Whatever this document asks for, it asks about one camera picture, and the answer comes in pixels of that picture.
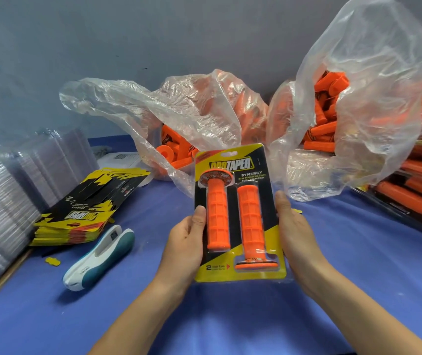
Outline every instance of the white paper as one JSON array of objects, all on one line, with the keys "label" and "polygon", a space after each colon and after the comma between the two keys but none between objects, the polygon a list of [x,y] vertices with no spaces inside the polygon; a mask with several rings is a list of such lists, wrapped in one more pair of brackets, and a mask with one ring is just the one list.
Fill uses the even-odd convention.
[{"label": "white paper", "polygon": [[138,152],[117,152],[108,153],[105,156],[97,160],[99,168],[143,168],[150,171],[150,174],[139,184],[139,187],[143,187],[150,183],[153,179],[153,173],[150,167],[148,167],[143,161]]}]

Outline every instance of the hand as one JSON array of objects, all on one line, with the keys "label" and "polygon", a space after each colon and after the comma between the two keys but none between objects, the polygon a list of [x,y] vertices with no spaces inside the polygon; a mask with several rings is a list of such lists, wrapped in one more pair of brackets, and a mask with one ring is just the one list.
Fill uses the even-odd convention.
[{"label": "hand", "polygon": [[291,208],[284,192],[275,193],[279,216],[280,242],[295,278],[310,295],[315,271],[330,266],[316,243],[313,230],[305,217]]},{"label": "hand", "polygon": [[155,282],[183,298],[193,281],[203,257],[203,230],[206,209],[199,205],[170,231],[158,266]]}]

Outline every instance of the clear plastic bag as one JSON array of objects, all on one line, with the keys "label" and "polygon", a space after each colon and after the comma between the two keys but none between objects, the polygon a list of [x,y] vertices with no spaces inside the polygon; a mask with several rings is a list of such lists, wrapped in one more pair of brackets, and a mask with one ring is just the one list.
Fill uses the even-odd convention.
[{"label": "clear plastic bag", "polygon": [[[314,84],[326,70],[344,72],[350,83],[336,103],[335,156],[297,149],[315,124]],[[400,167],[420,134],[421,96],[421,24],[397,1],[350,0],[303,59],[295,83],[282,85],[270,104],[274,180],[299,201],[378,183]]]},{"label": "clear plastic bag", "polygon": [[133,81],[84,78],[60,90],[65,108],[110,119],[131,135],[144,163],[166,173],[189,197],[193,167],[173,168],[156,150],[162,123],[200,151],[264,142],[267,105],[231,73],[168,77],[156,91]]}]

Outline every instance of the forearm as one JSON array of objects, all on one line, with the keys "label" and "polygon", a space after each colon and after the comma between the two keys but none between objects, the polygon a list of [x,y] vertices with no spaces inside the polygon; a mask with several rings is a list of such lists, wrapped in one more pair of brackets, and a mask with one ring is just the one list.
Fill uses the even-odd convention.
[{"label": "forearm", "polygon": [[89,355],[146,355],[183,294],[157,280],[152,281],[94,345]]},{"label": "forearm", "polygon": [[422,354],[422,340],[332,266],[315,269],[309,295],[359,355]]}]

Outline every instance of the blue tablecloth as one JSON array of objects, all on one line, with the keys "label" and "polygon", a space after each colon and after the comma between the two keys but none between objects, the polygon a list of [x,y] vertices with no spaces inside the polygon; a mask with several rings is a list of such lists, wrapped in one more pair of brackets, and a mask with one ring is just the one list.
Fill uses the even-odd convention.
[{"label": "blue tablecloth", "polygon": [[[113,148],[131,150],[128,142]],[[422,338],[422,233],[349,191],[294,207],[303,211],[328,260]],[[66,290],[61,278],[94,244],[55,255],[59,267],[44,262],[45,250],[35,251],[0,291],[0,354],[86,353],[152,280],[168,232],[192,211],[192,200],[172,183],[152,181],[137,189],[114,217],[134,229],[136,245],[89,292]],[[244,281],[193,284],[150,353],[350,351],[296,282]]]}]

